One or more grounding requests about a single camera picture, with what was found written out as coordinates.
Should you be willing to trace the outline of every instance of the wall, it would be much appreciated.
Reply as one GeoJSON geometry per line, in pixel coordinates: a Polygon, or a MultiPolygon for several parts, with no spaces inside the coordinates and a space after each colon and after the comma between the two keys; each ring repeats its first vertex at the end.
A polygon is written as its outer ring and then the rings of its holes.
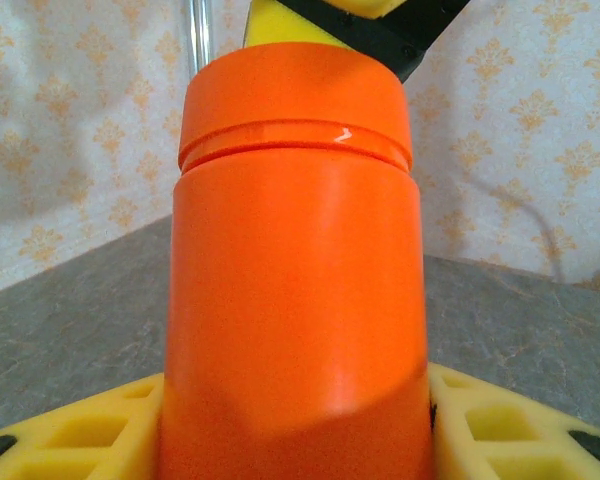
{"type": "MultiPolygon", "coordinates": [[[[0,4],[0,288],[169,213],[186,55],[158,3],[0,4]]],[[[219,53],[247,8],[214,3],[219,53]]],[[[600,0],[472,0],[405,88],[427,253],[600,290],[600,0]]]]}

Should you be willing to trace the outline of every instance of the orange plastic container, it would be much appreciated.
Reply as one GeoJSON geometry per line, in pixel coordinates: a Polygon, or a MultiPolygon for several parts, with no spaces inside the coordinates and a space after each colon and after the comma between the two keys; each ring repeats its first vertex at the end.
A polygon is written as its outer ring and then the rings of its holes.
{"type": "Polygon", "coordinates": [[[240,50],[189,86],[179,159],[159,478],[433,478],[400,82],[240,50]]]}

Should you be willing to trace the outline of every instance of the stone surface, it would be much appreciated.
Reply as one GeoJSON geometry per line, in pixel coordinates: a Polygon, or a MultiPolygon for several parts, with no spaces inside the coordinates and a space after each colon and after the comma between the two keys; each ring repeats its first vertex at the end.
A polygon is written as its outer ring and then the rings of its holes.
{"type": "MultiPolygon", "coordinates": [[[[170,220],[0,292],[0,428],[162,370],[170,220]]],[[[430,358],[600,426],[600,294],[426,259],[430,358]]]]}

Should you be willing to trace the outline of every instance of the yellow foam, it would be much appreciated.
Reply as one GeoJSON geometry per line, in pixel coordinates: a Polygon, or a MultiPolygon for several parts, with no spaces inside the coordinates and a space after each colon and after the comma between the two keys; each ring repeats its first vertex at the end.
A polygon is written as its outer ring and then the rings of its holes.
{"type": "Polygon", "coordinates": [[[162,406],[154,375],[12,425],[0,480],[153,480],[162,406]]]}
{"type": "Polygon", "coordinates": [[[331,5],[361,17],[378,18],[386,15],[405,0],[326,0],[331,5]]]}
{"type": "Polygon", "coordinates": [[[569,435],[600,430],[522,395],[430,364],[439,480],[600,480],[569,435]]]}
{"type": "MultiPolygon", "coordinates": [[[[600,480],[568,433],[600,430],[439,365],[429,378],[438,480],[600,480]]],[[[0,480],[158,480],[162,392],[155,375],[3,429],[18,442],[0,480]]]]}
{"type": "Polygon", "coordinates": [[[345,47],[340,40],[276,0],[253,0],[247,20],[245,46],[280,42],[313,42],[345,47]]]}

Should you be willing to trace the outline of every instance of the wallpaper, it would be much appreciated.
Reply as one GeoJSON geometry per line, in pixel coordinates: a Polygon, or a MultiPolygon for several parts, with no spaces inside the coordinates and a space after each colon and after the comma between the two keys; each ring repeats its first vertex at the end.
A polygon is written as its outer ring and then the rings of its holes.
{"type": "MultiPolygon", "coordinates": [[[[170,213],[181,6],[0,2],[0,289],[170,213]]],[[[426,253],[600,290],[600,0],[472,0],[405,89],[426,253]]]]}
{"type": "Polygon", "coordinates": [[[171,211],[178,1],[0,1],[0,289],[171,211]]]}

